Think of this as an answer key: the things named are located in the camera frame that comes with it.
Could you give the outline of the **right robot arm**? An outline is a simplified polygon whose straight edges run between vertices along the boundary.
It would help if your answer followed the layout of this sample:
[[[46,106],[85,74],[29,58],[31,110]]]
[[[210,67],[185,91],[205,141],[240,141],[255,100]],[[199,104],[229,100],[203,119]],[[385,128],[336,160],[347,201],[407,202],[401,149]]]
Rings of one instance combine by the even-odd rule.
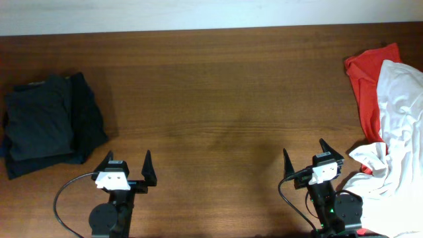
[[[347,190],[336,191],[331,181],[341,174],[344,157],[335,151],[324,139],[319,143],[322,153],[314,155],[312,164],[295,171],[287,151],[283,150],[284,177],[278,185],[282,199],[309,225],[312,237],[357,237],[362,228],[363,200],[361,196]],[[317,228],[309,218],[300,212],[282,193],[282,185],[293,181],[296,190],[306,188],[321,227]]]

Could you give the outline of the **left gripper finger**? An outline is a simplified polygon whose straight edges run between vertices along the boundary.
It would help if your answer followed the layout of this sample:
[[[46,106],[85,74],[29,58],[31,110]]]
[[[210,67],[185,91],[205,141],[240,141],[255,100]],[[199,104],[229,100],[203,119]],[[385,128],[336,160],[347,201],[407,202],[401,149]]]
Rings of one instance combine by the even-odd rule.
[[[153,168],[153,162],[152,162],[150,150],[147,150],[147,153],[145,155],[145,160],[143,162],[143,168],[142,168],[141,174],[143,175],[145,184],[147,186],[157,185],[157,175],[155,174],[155,170]]]
[[[99,165],[94,169],[93,174],[91,175],[92,180],[96,180],[100,172],[105,172],[105,169],[108,166],[108,162],[112,161],[114,154],[112,151],[109,151],[106,157],[99,163]]]

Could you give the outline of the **white t-shirt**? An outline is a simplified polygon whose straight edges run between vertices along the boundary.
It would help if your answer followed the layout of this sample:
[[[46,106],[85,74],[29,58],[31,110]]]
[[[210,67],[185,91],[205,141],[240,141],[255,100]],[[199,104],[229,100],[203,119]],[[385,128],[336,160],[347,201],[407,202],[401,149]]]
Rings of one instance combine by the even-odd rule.
[[[381,142],[351,158],[368,166],[345,189],[362,197],[362,226],[388,237],[422,236],[422,72],[385,60],[377,84]]]

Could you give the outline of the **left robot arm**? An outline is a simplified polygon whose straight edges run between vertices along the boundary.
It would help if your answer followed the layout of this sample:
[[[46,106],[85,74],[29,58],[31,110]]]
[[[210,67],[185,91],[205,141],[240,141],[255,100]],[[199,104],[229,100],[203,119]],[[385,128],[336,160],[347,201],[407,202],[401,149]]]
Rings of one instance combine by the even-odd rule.
[[[92,237],[129,237],[135,196],[147,194],[157,185],[151,152],[147,151],[141,170],[142,180],[129,180],[130,170],[125,161],[114,159],[109,151],[93,171],[91,179],[96,187],[108,193],[106,203],[93,208],[89,216]]]

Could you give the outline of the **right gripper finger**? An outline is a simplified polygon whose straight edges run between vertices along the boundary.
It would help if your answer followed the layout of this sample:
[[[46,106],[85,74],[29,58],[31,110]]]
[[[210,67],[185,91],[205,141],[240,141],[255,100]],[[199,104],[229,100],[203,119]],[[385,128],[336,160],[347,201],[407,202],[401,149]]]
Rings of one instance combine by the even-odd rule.
[[[334,157],[335,161],[339,165],[343,165],[344,157],[341,154],[334,150],[323,138],[319,140],[319,143],[324,153],[330,152],[330,154]]]
[[[286,149],[283,149],[284,156],[284,180],[288,180],[292,175],[295,174],[295,170],[289,158],[288,152]]]

